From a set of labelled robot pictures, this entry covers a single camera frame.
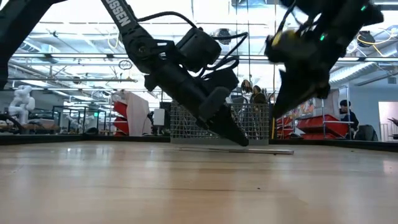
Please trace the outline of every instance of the ceiling light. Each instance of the ceiling light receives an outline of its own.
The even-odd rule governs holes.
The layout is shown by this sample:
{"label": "ceiling light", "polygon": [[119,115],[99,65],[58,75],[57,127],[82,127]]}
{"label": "ceiling light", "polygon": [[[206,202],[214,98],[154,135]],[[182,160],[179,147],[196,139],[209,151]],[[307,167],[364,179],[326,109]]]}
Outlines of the ceiling light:
{"label": "ceiling light", "polygon": [[114,58],[126,58],[126,59],[129,58],[129,56],[126,54],[114,54],[113,57]]}
{"label": "ceiling light", "polygon": [[49,86],[49,84],[42,82],[42,81],[35,81],[35,80],[21,80],[23,83],[27,83],[30,85],[35,85],[35,86],[41,86],[41,87],[46,87]]}
{"label": "ceiling light", "polygon": [[25,54],[25,53],[16,53],[16,54],[14,54],[14,55],[12,55],[12,57],[14,57],[14,58],[18,58],[18,57],[20,57],[20,58],[27,58],[27,57],[45,57],[45,55],[44,54]]}
{"label": "ceiling light", "polygon": [[339,58],[338,60],[342,61],[342,62],[354,62],[354,61],[359,60],[359,58],[358,57],[343,57],[343,58]]}
{"label": "ceiling light", "polygon": [[375,5],[392,5],[392,6],[396,6],[398,5],[398,2],[375,2]]}
{"label": "ceiling light", "polygon": [[367,62],[398,62],[398,58],[390,57],[367,57],[365,58]]}
{"label": "ceiling light", "polygon": [[68,94],[63,93],[63,92],[61,92],[61,91],[54,91],[54,93],[59,94],[59,95],[61,95],[61,96],[69,96]]}
{"label": "ceiling light", "polygon": [[107,58],[106,54],[52,54],[51,56],[60,58]]}
{"label": "ceiling light", "polygon": [[72,97],[74,97],[76,99],[79,99],[79,100],[86,100],[86,101],[94,100],[94,99],[92,99],[91,97],[88,97],[88,96],[72,96]]}
{"label": "ceiling light", "polygon": [[100,88],[100,89],[94,89],[94,88],[85,88],[85,89],[82,89],[83,91],[105,91],[105,90],[108,90],[108,89],[104,89],[104,88]]}
{"label": "ceiling light", "polygon": [[32,90],[44,90],[43,88],[32,88]]}
{"label": "ceiling light", "polygon": [[48,90],[58,90],[58,91],[78,91],[77,88],[48,88]]}

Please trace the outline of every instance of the yellow label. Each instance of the yellow label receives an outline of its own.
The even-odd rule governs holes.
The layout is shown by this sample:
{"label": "yellow label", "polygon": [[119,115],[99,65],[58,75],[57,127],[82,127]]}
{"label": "yellow label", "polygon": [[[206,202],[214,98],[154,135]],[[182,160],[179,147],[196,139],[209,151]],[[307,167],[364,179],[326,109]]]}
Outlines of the yellow label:
{"label": "yellow label", "polygon": [[282,36],[282,33],[281,33],[281,32],[279,32],[279,33],[277,33],[277,34],[275,35],[274,40],[272,41],[272,46],[275,46],[275,45],[278,44],[278,42],[279,42],[281,36]]}

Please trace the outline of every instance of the black cable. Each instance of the black cable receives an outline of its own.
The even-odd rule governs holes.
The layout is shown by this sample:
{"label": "black cable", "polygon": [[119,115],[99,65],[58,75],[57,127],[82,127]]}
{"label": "black cable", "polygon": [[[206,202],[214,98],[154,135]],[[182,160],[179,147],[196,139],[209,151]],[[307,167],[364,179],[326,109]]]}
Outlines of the black cable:
{"label": "black cable", "polygon": [[294,20],[296,21],[296,23],[298,23],[300,26],[302,26],[302,25],[303,25],[303,23],[302,23],[302,22],[300,22],[300,21],[299,21],[299,19],[296,17],[296,15],[295,15],[294,11],[292,11],[292,16],[293,16]]}
{"label": "black cable", "polygon": [[[185,17],[184,15],[178,13],[178,12],[173,12],[173,11],[166,11],[166,12],[159,12],[150,16],[146,16],[140,19],[137,19],[137,22],[144,22],[144,21],[148,21],[151,19],[155,19],[158,17],[162,17],[162,16],[178,16],[179,18],[183,19],[185,22],[187,22],[188,24],[190,24],[192,27],[197,28],[197,26],[187,17]],[[202,71],[199,74],[199,77],[201,77],[204,72],[206,70],[216,70],[220,67],[222,67],[223,65],[226,65],[229,62],[232,62],[233,60],[235,61],[230,68],[235,68],[238,66],[239,64],[239,58],[238,57],[231,57],[227,60],[227,58],[236,50],[238,49],[238,47],[240,45],[243,44],[244,40],[246,40],[246,38],[248,37],[249,33],[248,32],[243,32],[241,34],[236,34],[236,35],[231,35],[229,37],[212,37],[215,40],[231,40],[231,39],[235,39],[235,38],[240,38],[242,37],[242,39],[226,54],[224,55],[224,57],[214,66],[214,67],[205,67],[202,69]]]}
{"label": "black cable", "polygon": [[159,12],[159,13],[156,13],[156,14],[153,14],[150,16],[146,16],[146,17],[137,19],[137,21],[144,22],[144,21],[148,21],[148,20],[155,19],[155,18],[162,17],[162,16],[177,16],[177,17],[183,19],[188,24],[190,24],[192,27],[198,28],[190,19],[186,18],[183,14],[180,14],[178,12],[172,12],[172,11]]}
{"label": "black cable", "polygon": [[294,9],[295,6],[296,6],[296,0],[294,0],[294,2],[292,3],[292,5],[290,5],[290,7],[286,10],[286,13],[285,13],[285,15],[284,15],[282,21],[280,22],[279,27],[278,27],[278,29],[277,29],[277,31],[276,31],[277,33],[279,33],[280,31],[282,31],[282,29],[283,29],[284,26],[285,26],[287,17],[288,17],[289,14],[293,11],[293,9]]}

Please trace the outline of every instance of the ventilation duct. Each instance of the ventilation duct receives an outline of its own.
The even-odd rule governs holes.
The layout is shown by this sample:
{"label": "ventilation duct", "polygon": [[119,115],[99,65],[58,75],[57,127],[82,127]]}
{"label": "ventilation duct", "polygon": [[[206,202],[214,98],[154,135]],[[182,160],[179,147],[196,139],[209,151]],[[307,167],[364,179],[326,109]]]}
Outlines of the ventilation duct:
{"label": "ventilation duct", "polygon": [[[398,45],[392,44],[381,49],[385,57],[396,56],[398,53]],[[377,57],[377,53],[368,55],[368,57]],[[344,67],[330,74],[329,84],[331,86],[340,86],[356,78],[370,74],[377,71],[379,65],[377,62],[365,62],[353,67]]]}

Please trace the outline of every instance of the white panel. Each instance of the white panel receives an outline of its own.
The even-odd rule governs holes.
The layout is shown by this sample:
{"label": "white panel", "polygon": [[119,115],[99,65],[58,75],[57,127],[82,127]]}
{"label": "white panel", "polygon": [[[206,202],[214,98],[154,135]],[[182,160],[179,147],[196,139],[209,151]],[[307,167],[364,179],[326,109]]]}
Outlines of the white panel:
{"label": "white panel", "polygon": [[154,110],[154,125],[163,126],[164,125],[164,109],[155,109]]}

